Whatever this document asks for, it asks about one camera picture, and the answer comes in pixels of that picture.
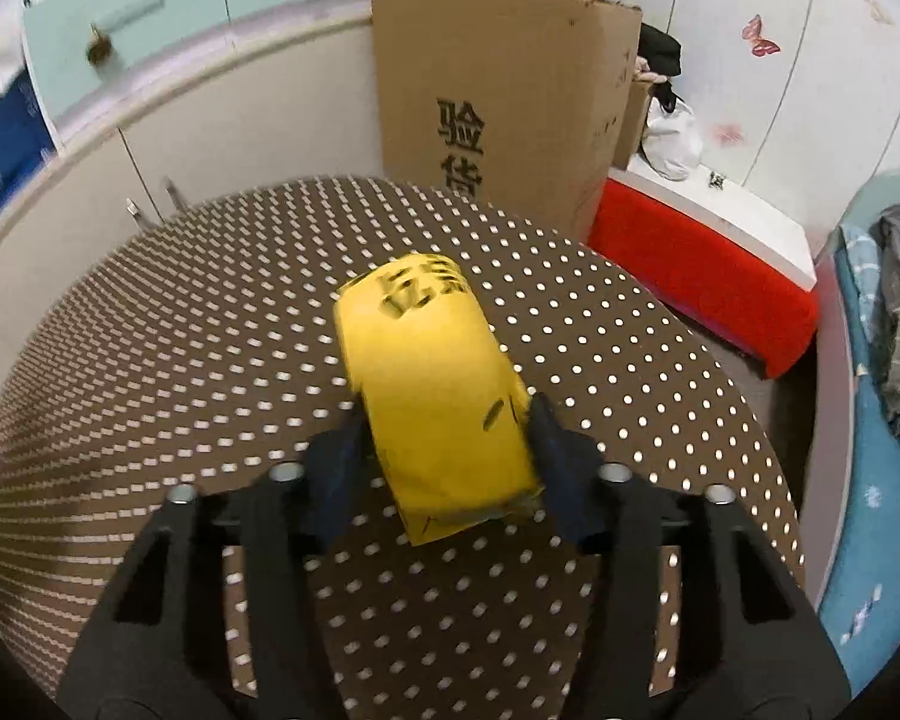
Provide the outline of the beige curved cabinet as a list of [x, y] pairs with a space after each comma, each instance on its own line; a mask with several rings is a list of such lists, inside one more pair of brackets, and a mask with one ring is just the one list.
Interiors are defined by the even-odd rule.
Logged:
[[370, 7], [224, 29], [64, 130], [0, 213], [0, 392], [46, 310], [134, 234], [238, 190], [382, 174]]

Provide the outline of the red bench with white top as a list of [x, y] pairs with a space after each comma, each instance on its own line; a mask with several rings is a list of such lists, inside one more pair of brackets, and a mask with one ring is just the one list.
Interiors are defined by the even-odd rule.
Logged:
[[589, 246], [665, 304], [733, 344], [777, 379], [813, 340], [820, 309], [805, 233], [735, 182], [683, 182], [640, 158], [608, 172]]

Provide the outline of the brown polka dot tablecloth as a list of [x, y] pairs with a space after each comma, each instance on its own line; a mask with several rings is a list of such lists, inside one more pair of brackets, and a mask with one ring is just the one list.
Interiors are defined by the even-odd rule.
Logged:
[[[0, 632], [55, 689], [98, 594], [170, 486], [240, 488], [351, 406], [333, 305], [408, 252], [470, 282], [528, 387], [613, 460], [686, 493], [729, 484], [792, 572], [781, 465], [745, 395], [632, 275], [443, 190], [317, 177], [133, 239], [69, 289], [0, 395]], [[356, 718], [553, 718], [596, 566], [543, 514], [411, 546], [370, 478], [308, 564]]]

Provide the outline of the yellow plastic bag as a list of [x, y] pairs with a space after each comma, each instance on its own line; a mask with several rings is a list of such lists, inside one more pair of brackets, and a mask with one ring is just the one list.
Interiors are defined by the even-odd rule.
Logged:
[[408, 254], [354, 278], [334, 323], [409, 543], [535, 502], [530, 394], [452, 259]]

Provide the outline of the white plastic bag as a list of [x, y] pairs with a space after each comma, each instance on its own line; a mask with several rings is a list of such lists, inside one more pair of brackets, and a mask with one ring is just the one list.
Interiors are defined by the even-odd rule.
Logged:
[[658, 99], [650, 101], [640, 151], [645, 161], [668, 181], [685, 181], [701, 164], [704, 142], [697, 119], [681, 98], [666, 110]]

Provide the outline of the pinecone on left drawer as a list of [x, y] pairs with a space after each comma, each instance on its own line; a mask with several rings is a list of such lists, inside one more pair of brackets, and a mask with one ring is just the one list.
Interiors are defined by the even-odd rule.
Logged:
[[103, 67], [113, 55], [110, 34], [95, 25], [91, 26], [91, 40], [86, 47], [86, 59], [92, 67]]

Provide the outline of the blue white shopping bag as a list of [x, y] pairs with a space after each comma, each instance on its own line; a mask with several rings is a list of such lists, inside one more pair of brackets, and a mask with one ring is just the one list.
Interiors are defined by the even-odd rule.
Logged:
[[55, 153], [27, 70], [0, 98], [0, 211]]

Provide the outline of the large brown cardboard box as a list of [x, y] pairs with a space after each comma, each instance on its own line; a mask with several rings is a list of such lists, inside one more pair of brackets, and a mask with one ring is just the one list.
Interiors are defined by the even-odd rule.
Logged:
[[614, 0], [372, 0], [383, 169], [589, 235], [642, 13]]

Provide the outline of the pink butterfly wall sticker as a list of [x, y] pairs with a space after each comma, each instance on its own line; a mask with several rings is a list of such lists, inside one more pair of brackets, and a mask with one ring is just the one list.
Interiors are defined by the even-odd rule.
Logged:
[[763, 34], [764, 23], [761, 15], [754, 15], [745, 27], [741, 29], [741, 39], [748, 44], [754, 57], [767, 57], [779, 54], [781, 46]]

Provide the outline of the bed with blue sheet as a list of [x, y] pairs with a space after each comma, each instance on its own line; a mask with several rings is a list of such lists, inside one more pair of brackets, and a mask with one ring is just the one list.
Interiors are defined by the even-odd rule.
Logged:
[[818, 392], [800, 527], [806, 594], [859, 694], [900, 649], [900, 442], [834, 232], [816, 263]]

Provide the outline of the black clothing behind box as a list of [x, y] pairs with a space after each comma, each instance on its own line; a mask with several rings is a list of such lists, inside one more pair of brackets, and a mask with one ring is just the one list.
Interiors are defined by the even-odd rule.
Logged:
[[637, 51], [637, 76], [652, 85], [653, 96], [660, 107], [671, 114], [678, 103], [671, 80], [681, 75], [681, 44], [655, 26], [640, 25]]

